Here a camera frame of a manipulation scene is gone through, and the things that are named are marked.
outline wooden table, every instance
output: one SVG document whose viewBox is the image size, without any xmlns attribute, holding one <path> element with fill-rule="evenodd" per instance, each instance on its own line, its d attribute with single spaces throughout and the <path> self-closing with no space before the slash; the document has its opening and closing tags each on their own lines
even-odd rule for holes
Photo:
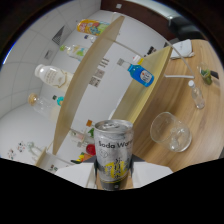
<svg viewBox="0 0 224 224">
<path fill-rule="evenodd" d="M 154 98 L 134 123 L 133 154 L 146 162 L 169 167 L 173 172 L 193 164 L 219 158 L 224 147 L 224 76 L 222 65 L 211 45 L 204 40 L 192 40 L 195 56 L 185 58 L 195 73 L 194 82 L 201 88 L 205 107 L 199 110 L 191 97 L 190 79 L 163 77 Z M 218 72 L 219 80 L 203 83 L 197 71 L 200 62 Z M 166 75 L 191 75 L 181 59 L 169 61 Z M 171 152 L 152 141 L 150 126 L 161 112 L 168 111 L 188 125 L 192 142 L 184 152 Z"/>
</svg>

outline blue spray bottle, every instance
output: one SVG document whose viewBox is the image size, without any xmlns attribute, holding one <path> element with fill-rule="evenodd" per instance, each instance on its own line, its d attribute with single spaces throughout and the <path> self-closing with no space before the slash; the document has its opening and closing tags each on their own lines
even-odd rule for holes
<svg viewBox="0 0 224 224">
<path fill-rule="evenodd" d="M 129 71 L 131 77 L 145 87 L 148 87 L 153 83 L 154 76 L 141 65 L 132 65 L 121 58 L 118 60 L 117 64 Z"/>
</svg>

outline silver can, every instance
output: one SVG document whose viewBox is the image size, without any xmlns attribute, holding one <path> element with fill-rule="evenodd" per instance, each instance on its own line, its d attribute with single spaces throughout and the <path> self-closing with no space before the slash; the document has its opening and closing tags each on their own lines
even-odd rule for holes
<svg viewBox="0 0 224 224">
<path fill-rule="evenodd" d="M 95 124 L 94 140 L 100 182 L 104 190 L 121 190 L 128 179 L 132 157 L 133 125 L 125 120 Z"/>
</svg>

